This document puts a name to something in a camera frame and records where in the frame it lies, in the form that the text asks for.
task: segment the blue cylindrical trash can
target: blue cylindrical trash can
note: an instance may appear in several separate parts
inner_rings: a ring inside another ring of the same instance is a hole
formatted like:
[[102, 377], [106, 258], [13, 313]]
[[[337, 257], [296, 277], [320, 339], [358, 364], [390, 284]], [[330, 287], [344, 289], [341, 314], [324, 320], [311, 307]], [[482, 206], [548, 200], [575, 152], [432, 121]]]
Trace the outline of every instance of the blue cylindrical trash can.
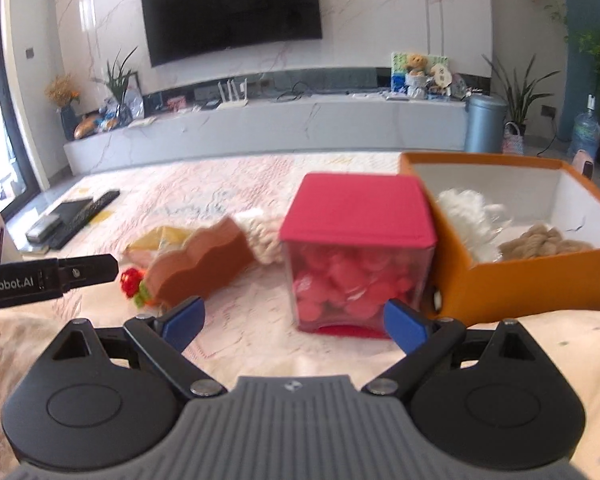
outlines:
[[469, 153], [502, 153], [507, 103], [497, 96], [473, 94], [466, 104], [469, 114], [464, 150]]

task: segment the black flat-screen tv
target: black flat-screen tv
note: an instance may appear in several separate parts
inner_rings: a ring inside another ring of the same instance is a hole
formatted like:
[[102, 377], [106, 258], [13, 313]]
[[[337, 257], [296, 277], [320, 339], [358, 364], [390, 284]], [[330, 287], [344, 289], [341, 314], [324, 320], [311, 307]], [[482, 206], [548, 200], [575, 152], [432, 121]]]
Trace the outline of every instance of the black flat-screen tv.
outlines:
[[272, 41], [322, 38], [318, 0], [142, 0], [152, 66]]

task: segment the water bottle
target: water bottle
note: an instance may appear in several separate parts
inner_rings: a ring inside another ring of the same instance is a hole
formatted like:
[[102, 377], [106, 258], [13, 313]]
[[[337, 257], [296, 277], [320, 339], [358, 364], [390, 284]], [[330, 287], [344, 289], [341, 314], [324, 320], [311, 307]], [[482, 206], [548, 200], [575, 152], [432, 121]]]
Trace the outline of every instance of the water bottle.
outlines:
[[587, 111], [577, 115], [573, 124], [573, 135], [567, 156], [570, 161], [579, 150], [589, 153], [592, 160], [596, 160], [596, 153], [600, 146], [600, 125], [596, 120], [594, 110], [596, 98], [591, 94], [587, 99]]

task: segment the white marble tv stand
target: white marble tv stand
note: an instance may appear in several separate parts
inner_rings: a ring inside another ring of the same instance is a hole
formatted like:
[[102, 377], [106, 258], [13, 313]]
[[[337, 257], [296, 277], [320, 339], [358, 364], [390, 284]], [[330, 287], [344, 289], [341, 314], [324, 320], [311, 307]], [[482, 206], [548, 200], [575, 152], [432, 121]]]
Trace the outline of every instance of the white marble tv stand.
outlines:
[[385, 101], [347, 95], [291, 102], [252, 100], [244, 108], [167, 114], [69, 142], [75, 175], [146, 164], [274, 152], [464, 149], [464, 103]]

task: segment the pink box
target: pink box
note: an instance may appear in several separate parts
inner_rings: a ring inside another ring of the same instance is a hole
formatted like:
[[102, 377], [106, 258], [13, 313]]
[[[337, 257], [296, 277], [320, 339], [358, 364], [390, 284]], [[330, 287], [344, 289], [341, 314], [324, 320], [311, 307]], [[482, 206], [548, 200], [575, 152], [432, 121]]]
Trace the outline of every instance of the pink box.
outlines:
[[420, 305], [436, 246], [412, 176], [309, 173], [280, 229], [296, 325], [385, 337], [382, 308]]

